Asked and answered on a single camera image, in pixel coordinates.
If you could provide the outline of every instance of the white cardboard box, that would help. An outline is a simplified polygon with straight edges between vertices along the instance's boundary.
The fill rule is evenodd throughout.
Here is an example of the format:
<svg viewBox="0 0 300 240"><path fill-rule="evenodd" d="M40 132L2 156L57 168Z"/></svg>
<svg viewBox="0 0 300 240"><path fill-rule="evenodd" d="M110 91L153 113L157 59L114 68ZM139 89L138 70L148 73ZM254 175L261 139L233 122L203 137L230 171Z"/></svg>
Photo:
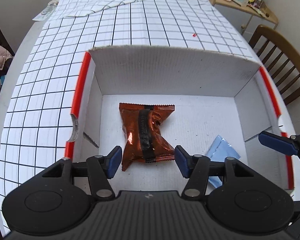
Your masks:
<svg viewBox="0 0 300 240"><path fill-rule="evenodd" d="M217 135L241 156L240 161L286 190L300 196L295 176L300 161L263 147L257 135L268 130L294 133L289 114L263 66L233 55L155 46L109 46L86 53L72 106L74 142L66 156L85 161L124 149L119 103L174 104L161 125L163 137L190 155L206 154ZM85 132L98 146L85 138ZM178 190L187 180L174 161L134 162L119 167L110 181L119 190Z"/></svg>

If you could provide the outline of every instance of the wooden shelf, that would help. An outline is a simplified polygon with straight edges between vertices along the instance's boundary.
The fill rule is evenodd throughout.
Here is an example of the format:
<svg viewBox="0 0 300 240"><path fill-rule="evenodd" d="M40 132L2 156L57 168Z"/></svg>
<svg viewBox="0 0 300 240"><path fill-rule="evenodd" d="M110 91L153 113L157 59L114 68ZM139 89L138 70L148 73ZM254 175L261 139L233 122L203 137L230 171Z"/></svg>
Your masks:
<svg viewBox="0 0 300 240"><path fill-rule="evenodd" d="M241 7L239 4L231 1L231 2L228 2L226 0L209 0L209 2L214 6L216 4L219 4L219 5L223 5L223 6L227 6L227 7L230 7L230 8L234 8L234 9L237 9L237 10L240 10L240 11L243 11L243 12L246 12L246 13L249 13L251 15L255 15L261 19L265 19L269 22L272 22L274 24L278 24L278 18L275 16L275 14L268 8L266 7L266 9L264 10L264 13L268 13L269 14L269 17L262 17L261 15L259 15L254 9L250 8L249 6L246 6L246 7Z"/></svg>
<svg viewBox="0 0 300 240"><path fill-rule="evenodd" d="M265 19L269 22L272 22L274 24L278 24L278 18L275 16L275 14L268 8L266 7L265 10L263 10L263 12L266 14L269 14L269 17L262 17L261 15L259 15L254 9L250 8L249 6L245 6L245 7L241 7L239 4L235 3L234 1L228 2L226 0L216 0L215 4L219 4L219 5L223 5L223 6L227 6L227 7L231 7L255 16L258 16L262 19Z"/></svg>

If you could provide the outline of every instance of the orange snack bag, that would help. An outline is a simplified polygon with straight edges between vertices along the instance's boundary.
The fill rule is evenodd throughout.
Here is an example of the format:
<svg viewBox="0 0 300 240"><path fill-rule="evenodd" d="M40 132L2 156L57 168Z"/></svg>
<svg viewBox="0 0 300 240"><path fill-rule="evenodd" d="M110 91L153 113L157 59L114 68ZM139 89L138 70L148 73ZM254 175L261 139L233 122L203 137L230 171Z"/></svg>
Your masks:
<svg viewBox="0 0 300 240"><path fill-rule="evenodd" d="M122 171L133 161L174 160L173 147L161 136L160 125L174 111L174 105L119 104L122 130L127 144L122 157Z"/></svg>

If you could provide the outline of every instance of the box floor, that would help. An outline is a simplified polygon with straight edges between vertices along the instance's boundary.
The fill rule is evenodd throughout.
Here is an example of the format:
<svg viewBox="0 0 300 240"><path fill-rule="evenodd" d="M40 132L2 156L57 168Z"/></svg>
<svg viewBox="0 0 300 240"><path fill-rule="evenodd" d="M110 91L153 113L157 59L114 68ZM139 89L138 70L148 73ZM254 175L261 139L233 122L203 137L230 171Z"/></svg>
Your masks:
<svg viewBox="0 0 300 240"><path fill-rule="evenodd" d="M247 163L240 120L234 98L180 95L104 95L101 109L100 155L107 155L116 145L124 149L119 103L175 105L175 111L161 125L162 136L173 146L181 145L190 155L205 155L217 135L225 138ZM109 180L114 192L119 190L178 190L187 183L174 161L134 162L125 172L119 167Z"/></svg>

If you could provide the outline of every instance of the grid paper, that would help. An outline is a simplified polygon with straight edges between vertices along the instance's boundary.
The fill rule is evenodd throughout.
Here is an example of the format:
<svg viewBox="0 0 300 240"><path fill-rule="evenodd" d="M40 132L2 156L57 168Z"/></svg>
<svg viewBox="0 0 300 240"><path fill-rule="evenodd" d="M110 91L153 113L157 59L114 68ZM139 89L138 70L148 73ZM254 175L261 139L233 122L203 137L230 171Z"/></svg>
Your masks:
<svg viewBox="0 0 300 240"><path fill-rule="evenodd" d="M208 0L141 0L68 17L78 6L97 2L60 0L24 64L1 138L1 203L11 190L64 156L72 132L74 89L88 49L159 45L210 50L258 62L242 36Z"/></svg>

